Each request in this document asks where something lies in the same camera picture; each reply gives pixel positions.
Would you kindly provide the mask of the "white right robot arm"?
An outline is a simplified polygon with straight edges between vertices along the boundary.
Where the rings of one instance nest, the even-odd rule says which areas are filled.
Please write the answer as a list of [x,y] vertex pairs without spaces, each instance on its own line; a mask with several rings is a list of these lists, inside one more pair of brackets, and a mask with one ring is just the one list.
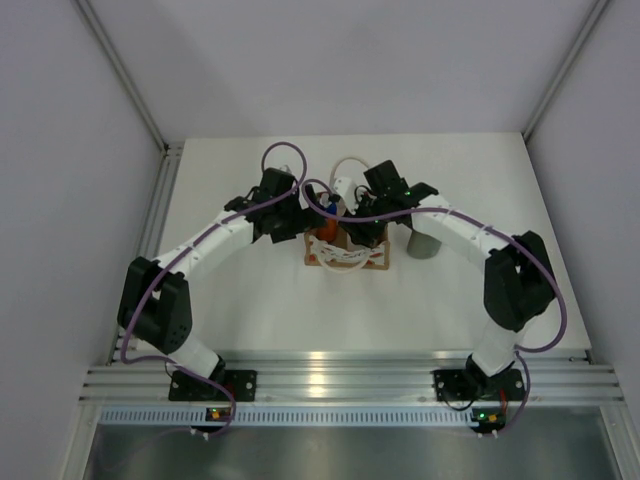
[[465,365],[467,389],[488,397],[514,363],[527,323],[556,299],[557,285],[543,239],[533,231],[502,234],[454,208],[424,183],[409,185],[394,163],[365,171],[367,186],[341,177],[331,185],[345,205],[340,226],[356,245],[370,247],[395,222],[447,246],[483,275],[483,305],[489,320]]

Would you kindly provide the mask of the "grey green squeeze bottle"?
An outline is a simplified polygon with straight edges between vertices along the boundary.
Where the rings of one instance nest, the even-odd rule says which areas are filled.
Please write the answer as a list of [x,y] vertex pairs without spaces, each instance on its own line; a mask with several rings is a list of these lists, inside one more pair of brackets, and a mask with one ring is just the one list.
[[442,243],[431,235],[412,230],[406,246],[407,254],[417,260],[427,260],[435,257]]

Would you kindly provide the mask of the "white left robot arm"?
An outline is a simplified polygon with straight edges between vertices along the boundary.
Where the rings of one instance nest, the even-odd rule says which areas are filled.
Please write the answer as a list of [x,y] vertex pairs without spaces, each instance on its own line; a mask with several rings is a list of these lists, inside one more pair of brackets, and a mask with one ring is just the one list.
[[321,216],[299,201],[296,178],[268,168],[250,194],[225,204],[215,220],[173,250],[128,267],[117,323],[193,373],[191,387],[207,400],[226,386],[225,362],[194,332],[191,288],[223,260],[263,236],[288,241],[319,225]]

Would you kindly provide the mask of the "watermelon print canvas bag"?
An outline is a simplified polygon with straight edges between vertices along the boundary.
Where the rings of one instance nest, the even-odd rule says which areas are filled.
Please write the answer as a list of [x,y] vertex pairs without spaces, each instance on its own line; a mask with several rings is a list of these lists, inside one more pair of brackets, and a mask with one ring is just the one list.
[[[317,197],[322,207],[327,204],[327,200],[335,200],[338,203],[340,197],[333,191],[333,182],[338,178],[338,167],[345,161],[352,160],[359,162],[366,169],[369,163],[357,156],[347,156],[339,159],[331,169],[329,176],[329,187],[324,188]],[[364,188],[355,190],[356,199],[365,195]],[[316,230],[311,230],[304,234],[305,245],[304,263],[307,266],[320,266],[325,270],[336,274],[354,273],[360,269],[388,270],[390,266],[390,240],[388,237],[388,227],[380,237],[374,248],[355,245],[352,243],[349,234],[338,225],[336,239],[332,243],[319,240],[315,234]]]

